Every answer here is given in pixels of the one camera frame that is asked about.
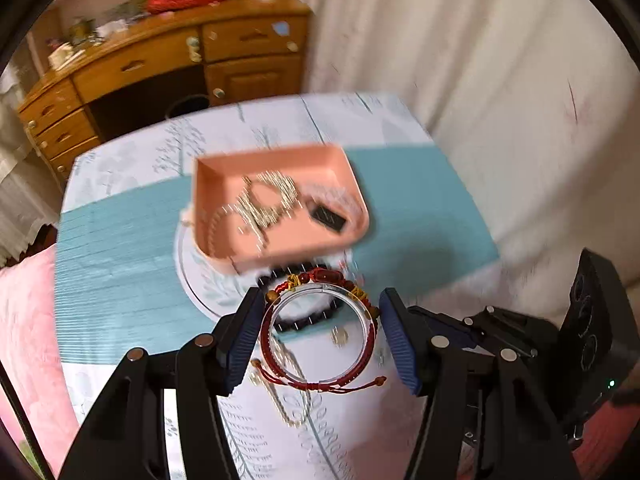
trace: teal stripe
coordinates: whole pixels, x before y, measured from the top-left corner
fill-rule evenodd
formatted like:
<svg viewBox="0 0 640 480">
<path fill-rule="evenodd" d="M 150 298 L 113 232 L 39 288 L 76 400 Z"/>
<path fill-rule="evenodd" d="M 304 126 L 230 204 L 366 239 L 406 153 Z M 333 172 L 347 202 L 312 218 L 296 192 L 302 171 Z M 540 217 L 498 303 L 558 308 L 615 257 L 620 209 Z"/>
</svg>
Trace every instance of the teal stripe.
<svg viewBox="0 0 640 480">
<path fill-rule="evenodd" d="M 174 265 L 191 179 L 130 190 L 65 212 L 56 253 L 56 332 L 63 362 L 115 364 L 127 349 L 180 348 L 213 323 Z"/>
<path fill-rule="evenodd" d="M 476 204 L 434 146 L 346 150 L 370 215 L 353 248 L 367 293 L 418 296 L 497 260 Z"/>
</svg>

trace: pink tray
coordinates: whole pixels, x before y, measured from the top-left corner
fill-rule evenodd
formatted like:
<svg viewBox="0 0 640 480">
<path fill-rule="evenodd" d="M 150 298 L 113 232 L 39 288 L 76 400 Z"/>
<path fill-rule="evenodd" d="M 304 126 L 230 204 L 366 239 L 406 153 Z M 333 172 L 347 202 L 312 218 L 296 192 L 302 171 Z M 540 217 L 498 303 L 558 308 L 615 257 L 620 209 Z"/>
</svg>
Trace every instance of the pink tray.
<svg viewBox="0 0 640 480">
<path fill-rule="evenodd" d="M 255 235 L 239 233 L 238 228 L 244 226 L 244 222 L 234 213 L 218 223 L 214 234 L 216 255 L 212 257 L 207 241 L 210 216 L 221 206 L 235 202 L 244 187 L 244 175 L 252 177 L 266 170 L 281 171 L 297 185 L 320 184 L 346 189 L 362 209 L 358 223 L 336 234 L 311 219 L 306 208 L 296 208 L 293 218 L 283 216 L 266 230 L 268 244 L 259 253 Z M 271 187 L 255 184 L 252 191 L 262 204 L 280 201 L 279 193 Z M 367 206 L 347 156 L 340 146 L 330 144 L 202 156 L 196 160 L 193 204 L 196 247 L 223 274 L 289 264 L 335 252 L 354 244 L 369 227 Z"/>
</svg>

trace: blue gripper pad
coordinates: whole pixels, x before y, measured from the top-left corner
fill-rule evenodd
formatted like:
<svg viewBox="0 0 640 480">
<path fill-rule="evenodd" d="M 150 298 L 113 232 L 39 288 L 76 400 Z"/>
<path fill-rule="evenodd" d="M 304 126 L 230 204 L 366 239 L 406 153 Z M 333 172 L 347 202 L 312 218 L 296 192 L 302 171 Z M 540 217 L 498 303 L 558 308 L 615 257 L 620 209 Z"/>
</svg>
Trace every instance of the blue gripper pad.
<svg viewBox="0 0 640 480">
<path fill-rule="evenodd" d="M 217 358 L 225 368 L 225 386 L 228 393 L 231 393 L 244 378 L 258 339 L 263 314 L 264 292 L 252 286 L 244 295 L 236 313 L 229 316 L 228 327 L 217 345 Z"/>
<path fill-rule="evenodd" d="M 402 383 L 412 395 L 424 395 L 421 368 L 426 364 L 431 331 L 420 316 L 409 313 L 394 288 L 380 294 L 380 321 Z"/>
</svg>

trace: wooden desk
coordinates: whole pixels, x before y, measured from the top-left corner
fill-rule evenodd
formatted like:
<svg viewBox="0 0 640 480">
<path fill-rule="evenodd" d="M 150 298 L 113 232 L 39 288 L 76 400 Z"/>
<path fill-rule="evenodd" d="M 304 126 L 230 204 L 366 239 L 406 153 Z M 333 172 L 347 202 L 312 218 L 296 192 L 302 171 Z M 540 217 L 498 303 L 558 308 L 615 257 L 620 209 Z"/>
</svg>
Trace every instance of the wooden desk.
<svg viewBox="0 0 640 480">
<path fill-rule="evenodd" d="M 190 94 L 187 74 L 212 105 L 299 93 L 309 15 L 297 0 L 227 0 L 147 18 L 45 74 L 18 114 L 41 155 L 66 179 L 76 156 L 126 131 L 112 126 L 115 116 L 152 105 L 134 104 L 132 95 L 151 98 L 159 87 L 173 99 Z M 132 93 L 146 80 L 146 89 Z M 109 99 L 116 95 L 114 109 Z"/>
</svg>

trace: table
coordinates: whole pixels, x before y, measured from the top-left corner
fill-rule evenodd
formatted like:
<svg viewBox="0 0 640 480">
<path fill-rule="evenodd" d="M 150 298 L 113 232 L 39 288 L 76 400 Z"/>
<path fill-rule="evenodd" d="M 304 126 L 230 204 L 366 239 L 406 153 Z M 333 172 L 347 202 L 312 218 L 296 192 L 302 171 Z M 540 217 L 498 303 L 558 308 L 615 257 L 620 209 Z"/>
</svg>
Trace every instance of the table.
<svg viewBox="0 0 640 480">
<path fill-rule="evenodd" d="M 145 18 L 47 72 L 18 114 L 66 179 L 76 156 L 161 121 L 185 96 L 219 105 L 300 92 L 310 13 L 298 0 L 225 0 Z"/>
<path fill-rule="evenodd" d="M 79 420 L 127 349 L 180 348 L 233 312 L 255 283 L 259 271 L 225 277 L 192 250 L 180 212 L 190 202 L 194 157 L 301 142 L 344 146 L 371 226 L 347 254 L 334 257 L 356 262 L 370 297 L 386 286 L 405 298 L 423 296 L 497 261 L 455 171 L 393 95 L 258 100 L 121 137 L 76 159 L 58 235 L 56 332 Z M 319 351 L 324 364 L 339 368 L 359 349 L 356 338 L 343 349 L 333 346 L 327 335 L 333 325 L 287 340 L 305 372 Z M 362 380 L 385 374 L 385 386 L 314 394 L 312 416 L 298 430 L 284 426 L 266 392 L 247 377 L 221 399 L 241 477 L 401 478 L 422 403 L 399 383 L 383 336 L 374 355 Z M 291 409 L 300 404 L 290 392 L 282 395 Z M 168 456 L 172 477 L 180 478 L 171 396 L 167 404 Z"/>
</svg>

